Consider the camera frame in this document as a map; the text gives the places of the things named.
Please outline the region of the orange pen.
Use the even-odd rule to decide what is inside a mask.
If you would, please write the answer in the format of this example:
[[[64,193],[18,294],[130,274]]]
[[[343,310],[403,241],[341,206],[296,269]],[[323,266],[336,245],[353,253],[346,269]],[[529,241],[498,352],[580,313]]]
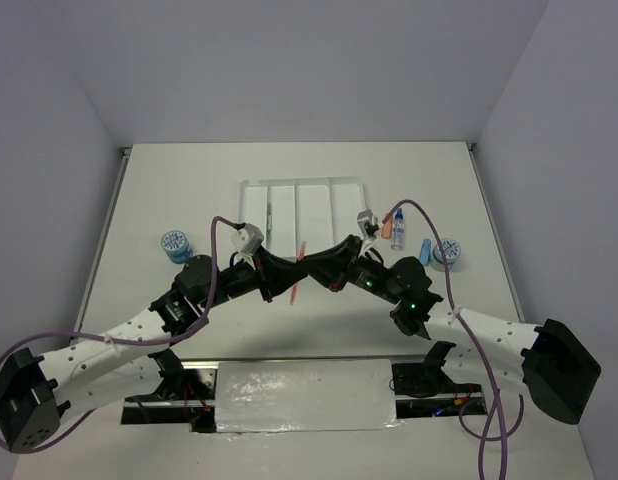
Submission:
[[[306,240],[301,240],[300,243],[300,248],[299,248],[299,252],[298,252],[298,256],[297,256],[297,261],[299,262],[300,260],[303,260],[305,257],[305,253],[306,253]],[[298,294],[298,290],[299,290],[299,282],[296,282],[292,289],[291,289],[291,294],[290,294],[290,301],[289,301],[289,305],[290,306],[294,306],[295,302],[296,302],[296,298],[297,298],[297,294]]]

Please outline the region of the green white pen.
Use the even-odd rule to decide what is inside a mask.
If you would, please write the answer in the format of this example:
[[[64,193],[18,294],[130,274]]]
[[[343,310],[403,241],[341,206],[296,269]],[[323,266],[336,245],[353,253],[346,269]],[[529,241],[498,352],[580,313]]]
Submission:
[[[271,235],[272,232],[272,228],[273,228],[273,207],[272,207],[272,203],[268,202],[267,203],[267,218],[266,218],[266,234],[267,236]]]

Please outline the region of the orange eraser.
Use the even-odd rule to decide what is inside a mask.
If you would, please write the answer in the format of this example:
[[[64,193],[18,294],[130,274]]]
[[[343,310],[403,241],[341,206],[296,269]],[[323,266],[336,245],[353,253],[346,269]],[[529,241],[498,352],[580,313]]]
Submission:
[[[393,216],[388,214],[383,219],[382,229],[381,229],[381,238],[385,240],[390,240],[392,238],[393,232]]]

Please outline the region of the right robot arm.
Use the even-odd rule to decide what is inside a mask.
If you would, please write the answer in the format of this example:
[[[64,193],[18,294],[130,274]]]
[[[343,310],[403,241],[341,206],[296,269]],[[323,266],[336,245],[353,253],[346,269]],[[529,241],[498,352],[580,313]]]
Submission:
[[[417,258],[385,266],[362,253],[362,246],[350,235],[306,256],[299,266],[332,292],[352,284],[391,303],[390,316],[403,334],[432,341],[433,361],[423,369],[431,389],[494,380],[559,422],[580,422],[601,367],[565,324],[552,319],[518,323],[451,306],[431,291],[432,281]]]

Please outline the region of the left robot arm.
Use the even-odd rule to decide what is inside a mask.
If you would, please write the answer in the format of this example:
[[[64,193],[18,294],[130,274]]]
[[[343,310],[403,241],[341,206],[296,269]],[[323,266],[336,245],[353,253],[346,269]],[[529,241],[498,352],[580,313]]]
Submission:
[[[265,250],[219,270],[207,255],[191,258],[171,288],[136,317],[101,334],[66,332],[74,344],[35,355],[30,336],[0,356],[0,447],[43,451],[63,439],[62,423],[134,395],[178,396],[189,379],[172,346],[208,323],[212,308],[259,291],[267,302],[306,276]]]

